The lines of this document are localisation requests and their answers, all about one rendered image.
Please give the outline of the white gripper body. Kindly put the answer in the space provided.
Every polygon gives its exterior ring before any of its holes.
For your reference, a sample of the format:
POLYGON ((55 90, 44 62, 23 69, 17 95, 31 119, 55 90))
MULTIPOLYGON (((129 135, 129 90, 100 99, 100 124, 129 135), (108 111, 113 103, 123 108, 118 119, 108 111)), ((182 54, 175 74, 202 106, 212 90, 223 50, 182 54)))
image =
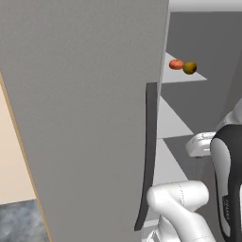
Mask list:
POLYGON ((185 145, 190 157, 205 157, 210 155, 210 143, 215 136, 215 132, 202 132, 192 137, 185 145))

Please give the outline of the pale grey fridge shelf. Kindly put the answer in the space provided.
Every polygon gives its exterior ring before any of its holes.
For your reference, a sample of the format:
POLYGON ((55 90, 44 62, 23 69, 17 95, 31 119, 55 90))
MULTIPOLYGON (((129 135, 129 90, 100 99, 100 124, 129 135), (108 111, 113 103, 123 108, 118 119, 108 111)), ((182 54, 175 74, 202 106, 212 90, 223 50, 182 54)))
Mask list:
POLYGON ((182 182, 187 178, 163 139, 157 140, 153 184, 182 182))
POLYGON ((192 134, 193 132, 186 126, 174 110, 162 97, 160 97, 157 137, 159 139, 164 139, 192 134))
POLYGON ((174 60, 174 57, 168 53, 164 56, 164 70, 162 74, 162 83, 180 83, 180 82, 194 82, 206 81, 207 78, 196 72, 193 75, 187 75, 183 70, 172 70, 169 63, 174 60))

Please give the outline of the yellow-brown round fruit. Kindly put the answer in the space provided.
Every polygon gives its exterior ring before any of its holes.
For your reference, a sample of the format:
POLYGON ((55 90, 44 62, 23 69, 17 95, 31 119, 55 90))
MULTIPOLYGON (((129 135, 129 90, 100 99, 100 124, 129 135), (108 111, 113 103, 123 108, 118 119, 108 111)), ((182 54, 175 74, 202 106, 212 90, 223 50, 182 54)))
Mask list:
POLYGON ((183 65, 182 70, 186 75, 193 75, 197 72, 197 64, 193 61, 188 61, 183 65))

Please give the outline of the red-orange round fruit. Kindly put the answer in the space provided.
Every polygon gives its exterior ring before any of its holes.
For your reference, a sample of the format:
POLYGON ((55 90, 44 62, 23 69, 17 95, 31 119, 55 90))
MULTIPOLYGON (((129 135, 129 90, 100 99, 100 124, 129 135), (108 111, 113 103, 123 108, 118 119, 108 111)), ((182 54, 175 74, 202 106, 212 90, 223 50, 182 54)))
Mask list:
POLYGON ((174 59, 169 63, 169 67, 173 70, 181 70, 183 68, 183 61, 174 59))

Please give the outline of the grey fridge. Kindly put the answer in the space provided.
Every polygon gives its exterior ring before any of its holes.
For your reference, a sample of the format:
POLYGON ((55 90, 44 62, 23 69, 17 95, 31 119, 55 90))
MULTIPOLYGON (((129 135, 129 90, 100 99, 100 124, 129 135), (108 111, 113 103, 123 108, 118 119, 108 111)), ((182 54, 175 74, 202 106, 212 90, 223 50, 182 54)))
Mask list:
POLYGON ((209 188, 209 203, 199 212, 207 220, 216 242, 225 242, 218 222, 216 178, 209 157, 191 158, 186 143, 216 126, 242 98, 242 0, 239 11, 172 12, 166 51, 175 58, 194 61, 206 81, 163 83, 161 97, 192 135, 164 138, 187 180, 209 188))

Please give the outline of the grey fridge door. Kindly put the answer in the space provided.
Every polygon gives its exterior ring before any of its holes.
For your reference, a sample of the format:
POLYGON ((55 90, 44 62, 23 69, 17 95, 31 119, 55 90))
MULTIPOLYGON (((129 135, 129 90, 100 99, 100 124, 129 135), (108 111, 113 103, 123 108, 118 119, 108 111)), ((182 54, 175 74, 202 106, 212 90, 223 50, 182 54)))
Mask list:
POLYGON ((0 71, 52 242, 139 242, 146 87, 168 0, 0 0, 0 71))

